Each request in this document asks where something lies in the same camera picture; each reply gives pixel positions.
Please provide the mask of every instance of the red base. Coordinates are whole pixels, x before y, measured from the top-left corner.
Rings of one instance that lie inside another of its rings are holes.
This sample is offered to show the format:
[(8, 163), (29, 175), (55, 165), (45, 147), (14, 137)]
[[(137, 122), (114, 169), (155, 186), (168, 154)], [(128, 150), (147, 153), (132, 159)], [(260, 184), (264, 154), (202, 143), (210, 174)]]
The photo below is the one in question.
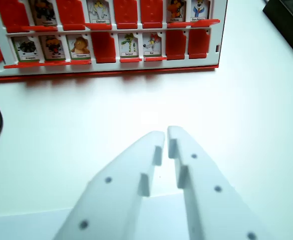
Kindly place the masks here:
[(56, 73), (56, 74), (40, 74), (40, 75), (24, 75), (24, 76), (0, 76), (0, 82), (22, 82), (33, 79), (48, 79), (48, 78), (77, 78), (85, 76), (109, 76), (120, 74), (153, 74), (161, 72), (175, 72), (175, 71), (195, 71), (195, 70), (209, 70), (216, 69), (218, 65), (210, 66), (188, 66), (175, 68), (157, 68), (157, 69), (138, 69), (138, 70), (121, 70), (121, 71), (94, 71), (94, 72), (78, 72), (78, 73)]

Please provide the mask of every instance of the screw hole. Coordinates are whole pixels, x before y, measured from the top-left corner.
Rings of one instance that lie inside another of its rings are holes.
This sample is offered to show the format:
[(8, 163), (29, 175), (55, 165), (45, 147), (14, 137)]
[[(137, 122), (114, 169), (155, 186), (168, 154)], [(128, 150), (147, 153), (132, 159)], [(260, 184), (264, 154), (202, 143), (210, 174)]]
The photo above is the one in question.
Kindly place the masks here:
[(105, 178), (105, 182), (107, 184), (109, 184), (112, 181), (112, 178), (110, 176), (108, 176), (107, 178)]
[(256, 240), (257, 239), (256, 235), (253, 232), (249, 232), (247, 234), (247, 238), (250, 239), (250, 240)]
[(222, 192), (222, 188), (220, 186), (215, 186), (214, 190), (218, 193)]
[(84, 230), (88, 227), (88, 221), (87, 220), (83, 220), (80, 222), (80, 229)]

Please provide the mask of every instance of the white table surface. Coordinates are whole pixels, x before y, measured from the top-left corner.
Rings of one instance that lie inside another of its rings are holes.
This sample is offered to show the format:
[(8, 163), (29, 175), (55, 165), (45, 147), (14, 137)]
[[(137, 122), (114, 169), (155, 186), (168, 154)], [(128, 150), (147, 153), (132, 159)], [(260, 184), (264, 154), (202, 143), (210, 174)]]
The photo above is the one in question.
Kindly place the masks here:
[[(263, 6), (229, 1), (214, 71), (0, 84), (0, 216), (71, 208), (132, 142), (177, 125), (276, 239), (293, 240), (293, 50)], [(164, 154), (154, 195), (179, 192)]]

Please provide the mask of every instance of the cartoon character picture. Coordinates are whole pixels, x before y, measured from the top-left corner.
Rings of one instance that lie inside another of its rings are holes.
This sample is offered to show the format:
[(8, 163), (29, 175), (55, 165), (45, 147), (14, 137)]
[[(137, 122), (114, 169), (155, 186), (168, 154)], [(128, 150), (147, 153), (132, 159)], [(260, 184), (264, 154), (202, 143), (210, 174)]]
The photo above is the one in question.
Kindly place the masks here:
[(198, 18), (198, 15), (204, 12), (205, 7), (203, 6), (203, 0), (197, 0), (197, 5), (193, 8), (193, 12), (195, 12), (195, 17)]
[(88, 0), (88, 12), (92, 23), (110, 24), (109, 5), (105, 0)]
[(143, 51), (145, 57), (161, 56), (161, 38), (156, 32), (143, 33)]
[(62, 43), (54, 35), (41, 36), (42, 48), (46, 60), (64, 60)]
[(60, 41), (54, 36), (47, 36), (46, 38), (46, 47), (49, 51), (52, 52), (52, 55), (58, 54), (61, 55), (61, 44)]
[(20, 62), (38, 61), (36, 46), (27, 36), (16, 36), (12, 38), (14, 49)]
[(119, 33), (121, 57), (134, 58), (138, 56), (137, 39), (132, 33)]
[(170, 12), (168, 22), (183, 22), (185, 13), (184, 0), (169, 0), (167, 10)]
[(30, 0), (36, 25), (56, 25), (53, 4), (47, 0)]
[(88, 41), (81, 34), (67, 35), (68, 46), (72, 59), (90, 59)]
[(208, 0), (192, 0), (192, 11), (194, 12), (194, 16), (191, 17), (191, 22), (207, 19), (208, 5)]

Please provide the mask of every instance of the guess who game board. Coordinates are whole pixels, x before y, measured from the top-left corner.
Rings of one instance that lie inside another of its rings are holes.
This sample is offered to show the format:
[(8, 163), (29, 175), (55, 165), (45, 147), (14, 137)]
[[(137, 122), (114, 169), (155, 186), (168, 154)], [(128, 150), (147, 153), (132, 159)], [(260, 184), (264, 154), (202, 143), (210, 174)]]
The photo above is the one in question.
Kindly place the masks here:
[(0, 81), (217, 68), (227, 0), (0, 0)]

